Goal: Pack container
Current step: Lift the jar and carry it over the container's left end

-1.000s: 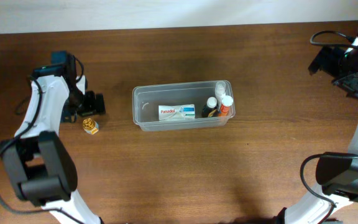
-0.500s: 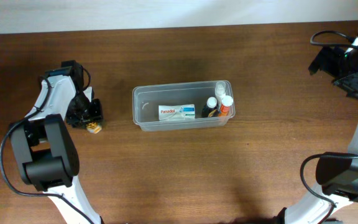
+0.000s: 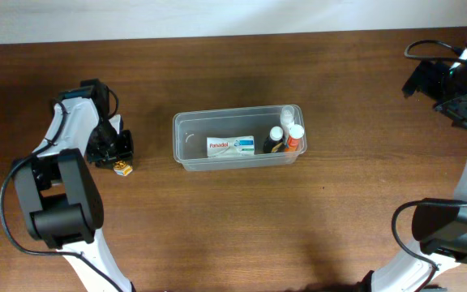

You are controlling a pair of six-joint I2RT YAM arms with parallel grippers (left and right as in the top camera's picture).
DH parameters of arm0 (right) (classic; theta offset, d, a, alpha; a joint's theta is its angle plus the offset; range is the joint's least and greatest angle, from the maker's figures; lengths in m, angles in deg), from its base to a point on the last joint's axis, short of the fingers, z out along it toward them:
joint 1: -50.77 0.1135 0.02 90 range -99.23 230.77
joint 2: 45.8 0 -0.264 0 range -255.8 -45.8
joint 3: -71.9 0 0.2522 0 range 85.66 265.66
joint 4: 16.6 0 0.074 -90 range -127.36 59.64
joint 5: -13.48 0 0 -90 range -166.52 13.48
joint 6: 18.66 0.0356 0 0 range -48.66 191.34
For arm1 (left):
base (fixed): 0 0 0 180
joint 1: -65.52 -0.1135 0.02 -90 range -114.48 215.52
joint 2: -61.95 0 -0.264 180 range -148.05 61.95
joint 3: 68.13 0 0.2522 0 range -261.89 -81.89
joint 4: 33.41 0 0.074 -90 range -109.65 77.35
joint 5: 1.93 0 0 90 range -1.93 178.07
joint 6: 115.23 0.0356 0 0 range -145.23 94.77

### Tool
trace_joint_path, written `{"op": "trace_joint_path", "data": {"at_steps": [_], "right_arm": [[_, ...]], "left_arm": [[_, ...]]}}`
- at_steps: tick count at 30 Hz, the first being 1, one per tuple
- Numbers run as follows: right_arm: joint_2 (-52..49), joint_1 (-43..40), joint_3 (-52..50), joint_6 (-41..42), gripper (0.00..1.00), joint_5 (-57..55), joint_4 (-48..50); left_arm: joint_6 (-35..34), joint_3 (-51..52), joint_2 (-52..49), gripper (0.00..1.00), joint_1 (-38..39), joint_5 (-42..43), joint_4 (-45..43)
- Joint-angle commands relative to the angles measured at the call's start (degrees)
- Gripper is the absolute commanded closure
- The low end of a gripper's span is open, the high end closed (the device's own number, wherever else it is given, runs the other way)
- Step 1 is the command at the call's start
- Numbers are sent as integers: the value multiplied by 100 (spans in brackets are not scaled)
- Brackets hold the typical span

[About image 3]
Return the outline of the black bottle white cap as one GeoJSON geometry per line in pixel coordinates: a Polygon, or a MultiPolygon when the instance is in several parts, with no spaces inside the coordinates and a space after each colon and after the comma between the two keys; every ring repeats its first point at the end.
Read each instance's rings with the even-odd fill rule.
{"type": "Polygon", "coordinates": [[[269,135],[263,143],[264,153],[278,152],[283,144],[284,132],[279,126],[273,127],[269,131],[269,135]]]}

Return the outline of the white Panadol medicine box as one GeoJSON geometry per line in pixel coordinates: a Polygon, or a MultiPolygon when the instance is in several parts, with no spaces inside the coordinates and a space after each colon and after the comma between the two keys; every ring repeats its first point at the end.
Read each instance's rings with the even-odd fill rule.
{"type": "Polygon", "coordinates": [[[255,138],[252,135],[218,138],[208,137],[208,157],[243,157],[255,154],[255,138]]]}

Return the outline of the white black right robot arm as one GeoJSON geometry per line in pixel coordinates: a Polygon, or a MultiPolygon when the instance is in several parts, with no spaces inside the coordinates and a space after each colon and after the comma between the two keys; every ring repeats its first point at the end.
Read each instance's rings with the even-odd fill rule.
{"type": "MultiPolygon", "coordinates": [[[[405,82],[406,97],[421,92],[434,100],[434,111],[467,130],[467,39],[451,46],[454,57],[411,54],[418,66],[405,82]]],[[[428,291],[438,275],[467,264],[467,161],[450,200],[425,198],[398,207],[391,219],[392,236],[400,252],[385,266],[370,271],[355,291],[428,291]]]]}

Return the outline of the gold-lidded balm jar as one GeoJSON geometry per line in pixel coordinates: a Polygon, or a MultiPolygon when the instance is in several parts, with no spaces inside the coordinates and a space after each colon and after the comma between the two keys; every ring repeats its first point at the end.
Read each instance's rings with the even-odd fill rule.
{"type": "Polygon", "coordinates": [[[113,170],[120,176],[127,176],[133,171],[133,167],[125,161],[117,161],[113,164],[113,170]]]}

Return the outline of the orange tube white cap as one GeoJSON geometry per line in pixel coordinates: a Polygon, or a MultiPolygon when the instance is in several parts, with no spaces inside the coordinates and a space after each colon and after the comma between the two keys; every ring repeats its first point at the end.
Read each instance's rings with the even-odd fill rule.
{"type": "Polygon", "coordinates": [[[294,124],[285,127],[285,149],[284,152],[296,152],[300,149],[302,138],[305,135],[305,129],[302,125],[294,124]]]}

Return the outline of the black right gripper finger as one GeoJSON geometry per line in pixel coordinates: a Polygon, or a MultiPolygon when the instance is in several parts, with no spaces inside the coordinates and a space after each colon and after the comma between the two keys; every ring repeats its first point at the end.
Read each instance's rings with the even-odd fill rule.
{"type": "Polygon", "coordinates": [[[418,79],[416,77],[409,77],[401,89],[404,98],[411,97],[418,91],[418,79]]]}
{"type": "Polygon", "coordinates": [[[450,118],[453,127],[467,130],[467,103],[435,105],[434,110],[450,118]]]}

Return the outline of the white translucent tube bottle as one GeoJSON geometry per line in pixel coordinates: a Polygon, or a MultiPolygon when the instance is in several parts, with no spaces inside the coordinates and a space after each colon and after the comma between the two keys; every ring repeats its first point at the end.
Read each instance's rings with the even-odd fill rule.
{"type": "Polygon", "coordinates": [[[286,142],[289,138],[289,130],[295,124],[294,121],[295,110],[291,105],[286,105],[281,110],[281,128],[283,130],[284,141],[286,142]]]}

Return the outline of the clear plastic container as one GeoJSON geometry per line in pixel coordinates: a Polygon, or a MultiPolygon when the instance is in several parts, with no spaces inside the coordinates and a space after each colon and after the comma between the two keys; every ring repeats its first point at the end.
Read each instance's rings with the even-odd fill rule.
{"type": "Polygon", "coordinates": [[[301,138],[294,152],[263,152],[263,142],[274,126],[281,124],[283,105],[182,112],[173,119],[174,160],[187,171],[227,170],[292,164],[306,152],[301,138]],[[244,157],[209,158],[208,137],[233,138],[252,135],[255,154],[244,157]]]}

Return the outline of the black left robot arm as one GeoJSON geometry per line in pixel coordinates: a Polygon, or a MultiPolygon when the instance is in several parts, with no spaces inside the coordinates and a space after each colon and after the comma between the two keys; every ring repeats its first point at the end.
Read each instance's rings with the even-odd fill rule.
{"type": "Polygon", "coordinates": [[[132,172],[133,139],[118,106],[116,93],[98,79],[61,92],[45,137],[13,162],[0,190],[4,201],[8,185],[14,185],[29,235],[47,248],[23,247],[3,222],[11,244],[24,254],[63,257],[88,291],[135,288],[105,241],[103,202],[88,169],[94,164],[123,177],[132,172]]]}

